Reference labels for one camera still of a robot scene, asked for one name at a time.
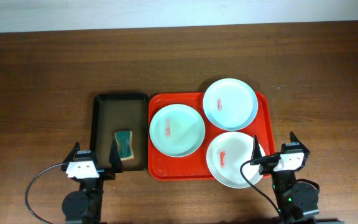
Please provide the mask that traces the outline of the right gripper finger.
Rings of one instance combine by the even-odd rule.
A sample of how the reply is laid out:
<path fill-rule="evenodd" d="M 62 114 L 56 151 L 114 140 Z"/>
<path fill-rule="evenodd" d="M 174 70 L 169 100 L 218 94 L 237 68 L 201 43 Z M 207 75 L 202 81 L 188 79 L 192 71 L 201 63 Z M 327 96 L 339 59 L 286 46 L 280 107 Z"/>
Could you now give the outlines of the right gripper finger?
<path fill-rule="evenodd" d="M 310 150 L 296 137 L 293 131 L 290 132 L 290 142 L 291 143 L 297 142 L 300 148 L 303 150 L 304 154 L 310 154 Z"/>
<path fill-rule="evenodd" d="M 251 155 L 251 160 L 253 162 L 259 162 L 262 158 L 262 153 L 260 151 L 260 146 L 259 146 L 259 142 L 257 139 L 257 136 L 254 135 L 253 138 L 253 150 L 252 150 L 252 155 Z"/>

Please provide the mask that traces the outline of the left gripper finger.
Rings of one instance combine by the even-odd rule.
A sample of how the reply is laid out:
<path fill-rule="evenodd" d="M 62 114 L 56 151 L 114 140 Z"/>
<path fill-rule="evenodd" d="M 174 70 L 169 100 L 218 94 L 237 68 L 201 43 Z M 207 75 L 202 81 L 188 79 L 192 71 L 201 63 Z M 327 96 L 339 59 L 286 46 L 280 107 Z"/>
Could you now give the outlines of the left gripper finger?
<path fill-rule="evenodd" d="M 73 146 L 73 149 L 68 153 L 66 158 L 63 160 L 63 165 L 61 166 L 61 170 L 67 170 L 67 167 L 70 162 L 73 162 L 75 154 L 80 150 L 79 142 L 76 142 Z"/>
<path fill-rule="evenodd" d="M 123 172 L 123 164 L 118 153 L 118 146 L 115 139 L 112 140 L 111 149 L 109 153 L 109 163 L 114 173 Z"/>

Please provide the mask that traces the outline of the green and yellow sponge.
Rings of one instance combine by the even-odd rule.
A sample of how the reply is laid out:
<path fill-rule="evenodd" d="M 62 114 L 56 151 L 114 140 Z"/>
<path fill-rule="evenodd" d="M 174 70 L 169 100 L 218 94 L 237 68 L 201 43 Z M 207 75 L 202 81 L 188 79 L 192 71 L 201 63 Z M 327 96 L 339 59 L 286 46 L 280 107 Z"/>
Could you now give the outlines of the green and yellow sponge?
<path fill-rule="evenodd" d="M 134 151 L 132 147 L 132 131 L 118 131 L 114 133 L 117 144 L 117 152 L 122 161 L 131 160 L 134 158 Z"/>

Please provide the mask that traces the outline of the white plate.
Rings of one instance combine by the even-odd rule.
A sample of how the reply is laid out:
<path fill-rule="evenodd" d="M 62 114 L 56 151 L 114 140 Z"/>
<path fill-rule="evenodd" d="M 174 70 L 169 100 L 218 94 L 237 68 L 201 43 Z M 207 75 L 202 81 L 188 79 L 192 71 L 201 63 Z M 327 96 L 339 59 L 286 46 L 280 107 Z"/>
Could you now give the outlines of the white plate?
<path fill-rule="evenodd" d="M 262 179 L 259 167 L 244 162 L 251 160 L 254 138 L 240 132 L 226 132 L 214 138 L 206 152 L 210 173 L 223 185 L 245 189 Z"/>

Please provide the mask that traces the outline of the mint green plate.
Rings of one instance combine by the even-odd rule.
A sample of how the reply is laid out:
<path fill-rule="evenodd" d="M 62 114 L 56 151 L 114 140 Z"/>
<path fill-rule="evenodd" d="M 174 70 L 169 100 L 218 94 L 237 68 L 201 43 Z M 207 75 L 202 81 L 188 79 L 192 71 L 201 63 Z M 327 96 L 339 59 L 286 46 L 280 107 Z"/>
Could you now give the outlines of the mint green plate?
<path fill-rule="evenodd" d="M 154 147 L 169 157 L 185 157 L 203 143 L 206 126 L 195 109 L 172 104 L 158 110 L 151 119 L 149 136 Z"/>

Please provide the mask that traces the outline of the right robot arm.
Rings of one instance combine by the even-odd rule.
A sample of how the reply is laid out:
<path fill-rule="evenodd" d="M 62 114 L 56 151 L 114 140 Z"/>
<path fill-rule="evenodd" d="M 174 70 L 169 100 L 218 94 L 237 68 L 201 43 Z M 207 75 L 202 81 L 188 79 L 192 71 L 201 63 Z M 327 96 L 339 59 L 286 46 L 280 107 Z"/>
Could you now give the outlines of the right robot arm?
<path fill-rule="evenodd" d="M 261 154 L 257 143 L 257 138 L 254 138 L 249 164 L 257 166 L 260 175 L 271 176 L 276 209 L 282 223 L 313 223 L 313 217 L 319 213 L 319 185 L 295 177 L 295 173 L 306 165 L 309 149 L 293 132 L 290 132 L 290 141 L 282 144 L 281 151 L 269 156 Z"/>

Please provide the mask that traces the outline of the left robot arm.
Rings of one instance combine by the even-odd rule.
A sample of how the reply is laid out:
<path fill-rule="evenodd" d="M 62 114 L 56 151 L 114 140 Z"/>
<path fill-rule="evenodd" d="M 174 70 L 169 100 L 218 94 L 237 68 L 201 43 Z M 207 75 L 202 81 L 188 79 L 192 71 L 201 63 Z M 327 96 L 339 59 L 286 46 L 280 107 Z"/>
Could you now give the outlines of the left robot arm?
<path fill-rule="evenodd" d="M 61 170 L 66 172 L 68 178 L 80 184 L 77 191 L 69 193 L 63 199 L 65 223 L 101 222 L 104 181 L 114 180 L 117 173 L 123 172 L 115 141 L 111 144 L 108 161 L 110 168 L 97 169 L 95 152 L 82 151 L 78 142 L 63 160 Z"/>

